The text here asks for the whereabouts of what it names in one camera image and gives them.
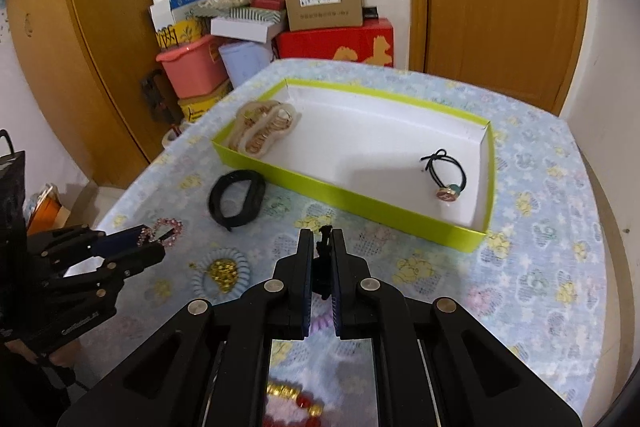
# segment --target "table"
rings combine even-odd
[[[210,218],[207,197],[222,165],[210,139],[246,101],[283,78],[311,78],[389,90],[492,121],[496,191],[490,232],[460,253],[268,185],[262,210],[232,233]],[[223,204],[241,206],[240,188]],[[161,264],[127,280],[118,313],[82,337],[99,377],[190,299],[228,298],[204,267],[221,252],[247,261],[248,285],[268,279],[294,253],[298,230],[344,229],[350,253],[404,295],[458,300],[578,413],[602,349],[606,274],[602,230],[590,182],[567,124],[522,102],[451,80],[348,62],[279,60],[218,103],[135,181],[106,215],[108,233],[163,219],[181,230]],[[324,425],[376,425],[369,341],[335,338],[329,301],[314,298],[309,338],[275,341],[271,377],[296,383],[325,404]]]

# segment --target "small red box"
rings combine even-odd
[[[264,8],[265,10],[284,10],[284,0],[252,0],[252,8]]]
[[[276,37],[280,58],[329,58],[394,65],[394,27],[387,19],[365,19],[359,28],[284,32]]]

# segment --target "lime green box edge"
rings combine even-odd
[[[274,185],[288,188],[289,190],[293,190],[294,192],[307,196],[308,198],[322,201],[323,203],[351,212],[357,216],[365,217],[371,221],[400,230],[401,232],[410,233],[417,237],[434,241],[446,247],[455,248],[456,250],[468,253],[474,251],[480,243],[482,243],[482,240],[488,230],[494,206],[494,135],[491,122],[489,120],[460,109],[447,107],[446,105],[429,102],[427,100],[418,100],[403,94],[370,89],[369,87],[320,82],[317,80],[286,78],[265,92],[259,100],[269,100],[274,94],[287,86],[333,89],[357,94],[366,94],[369,96],[377,96],[388,100],[394,100],[396,102],[425,107],[485,126],[485,139],[488,140],[489,181],[487,184],[487,208],[482,226],[483,231],[479,232],[478,230],[466,229],[464,227],[445,223],[444,221],[439,221],[433,217],[423,216],[422,214],[405,210],[404,208],[399,208],[389,203],[383,203],[383,201],[378,201],[374,198],[357,194],[356,192],[351,192],[346,188],[337,187],[335,185],[310,178],[304,174],[299,174],[298,172],[269,165],[260,160],[249,158],[248,156],[242,155],[236,151],[232,151],[222,144],[231,132],[234,124],[233,121],[231,121],[211,140],[213,146],[218,152],[218,155],[220,156],[220,159],[226,165],[233,167],[234,169],[252,169],[254,171],[258,171],[267,179],[267,181]]]

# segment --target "red and gold bracelet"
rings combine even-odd
[[[262,427],[321,427],[320,416],[322,415],[322,405],[314,403],[308,394],[302,393],[297,387],[291,387],[284,383],[270,381],[267,383],[267,394],[280,398],[293,400],[300,409],[306,409],[308,418],[302,422],[285,423],[276,421],[271,416],[265,416]]]

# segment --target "open cardboard box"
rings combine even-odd
[[[470,252],[494,203],[494,139],[488,120],[408,96],[314,80],[283,80],[261,100],[291,103],[295,129],[259,160],[226,147],[233,122],[214,139],[222,161],[273,184],[403,232]],[[419,159],[444,148],[466,172],[458,201],[435,197]],[[437,162],[445,184],[460,172]]]

